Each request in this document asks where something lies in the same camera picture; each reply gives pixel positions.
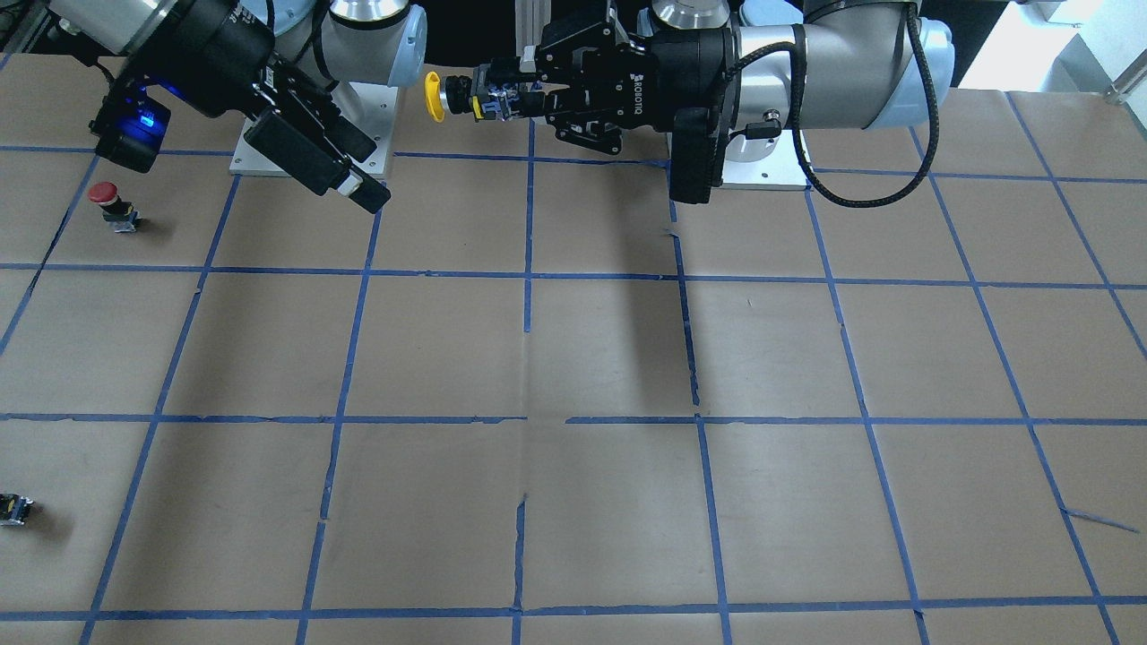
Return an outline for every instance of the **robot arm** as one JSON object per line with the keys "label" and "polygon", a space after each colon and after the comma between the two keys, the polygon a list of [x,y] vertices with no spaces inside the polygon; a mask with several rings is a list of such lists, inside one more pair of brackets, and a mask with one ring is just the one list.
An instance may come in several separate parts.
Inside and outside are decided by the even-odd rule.
{"label": "robot arm", "polygon": [[[283,30],[287,48],[276,50],[275,33],[240,0],[52,0],[49,8],[68,29],[127,55],[91,125],[100,138],[96,153],[150,170],[171,112],[148,98],[147,87],[162,85],[205,116],[247,115],[255,123],[243,134],[248,143],[313,193],[335,188],[368,211],[382,208],[389,191],[354,163],[375,142],[314,78],[330,79],[334,69],[342,80],[409,84],[422,64],[424,13],[405,0],[280,5],[302,8],[287,9],[283,17],[297,20],[286,25],[295,29]],[[397,42],[406,38],[413,47]],[[399,54],[404,64],[393,64]],[[388,56],[392,64],[379,64]]]}
{"label": "robot arm", "polygon": [[[929,161],[935,154],[936,111],[954,50],[946,26],[918,21],[918,2],[806,0],[803,24],[754,25],[743,9],[731,16],[724,0],[658,0],[651,29],[629,36],[614,3],[601,0],[546,25],[540,45],[521,57],[479,65],[473,78],[429,77],[427,107],[436,119],[446,111],[477,121],[543,117],[557,139],[611,155],[621,151],[624,130],[670,132],[670,193],[689,203],[707,203],[711,187],[720,186],[732,137],[773,139],[788,127],[813,186],[834,199],[804,158],[802,127],[929,118]],[[564,87],[547,92],[547,85]],[[927,165],[892,197],[915,188]]]}

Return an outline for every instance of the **yellow push button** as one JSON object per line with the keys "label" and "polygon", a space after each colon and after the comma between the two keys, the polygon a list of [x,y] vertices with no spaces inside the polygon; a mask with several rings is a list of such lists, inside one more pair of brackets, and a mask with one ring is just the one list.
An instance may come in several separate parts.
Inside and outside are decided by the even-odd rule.
{"label": "yellow push button", "polygon": [[442,104],[442,78],[438,77],[438,72],[432,71],[427,75],[423,88],[426,91],[427,111],[430,112],[430,118],[437,123],[442,123],[446,119],[446,108]]}

